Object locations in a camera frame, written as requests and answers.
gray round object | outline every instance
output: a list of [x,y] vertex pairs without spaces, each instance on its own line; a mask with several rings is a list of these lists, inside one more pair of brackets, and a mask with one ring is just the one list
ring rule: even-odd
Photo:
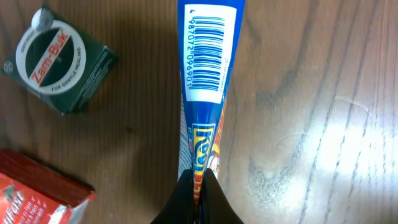
[[54,16],[48,9],[39,9],[32,18],[32,28],[37,32],[49,30],[54,21]]

blue tube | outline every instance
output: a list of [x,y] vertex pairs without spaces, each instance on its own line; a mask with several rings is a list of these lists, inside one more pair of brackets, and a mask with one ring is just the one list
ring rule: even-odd
[[231,79],[244,2],[178,0],[182,100],[196,206]]

wooden table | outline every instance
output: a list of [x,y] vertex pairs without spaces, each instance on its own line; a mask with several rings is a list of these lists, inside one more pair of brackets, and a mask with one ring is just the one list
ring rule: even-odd
[[[177,180],[176,0],[48,4],[120,61],[66,117],[1,76],[1,146],[93,184],[84,223],[149,223]],[[0,0],[0,62],[39,6]],[[397,13],[396,0],[247,0],[219,179],[245,223],[398,222]]]

small box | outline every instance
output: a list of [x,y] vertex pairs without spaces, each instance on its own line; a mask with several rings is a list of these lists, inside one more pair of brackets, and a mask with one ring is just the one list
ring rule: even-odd
[[28,28],[1,70],[61,114],[80,111],[117,56],[49,8],[43,9],[53,15],[51,28]]
[[94,192],[11,150],[0,151],[0,223],[76,224]]

blue packet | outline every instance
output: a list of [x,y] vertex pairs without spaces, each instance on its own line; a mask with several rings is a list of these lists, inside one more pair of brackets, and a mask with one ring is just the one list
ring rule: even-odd
[[196,208],[206,168],[211,167],[218,173],[215,169],[220,162],[220,121],[222,124],[244,2],[178,0],[182,86],[178,177],[185,169],[193,169]]

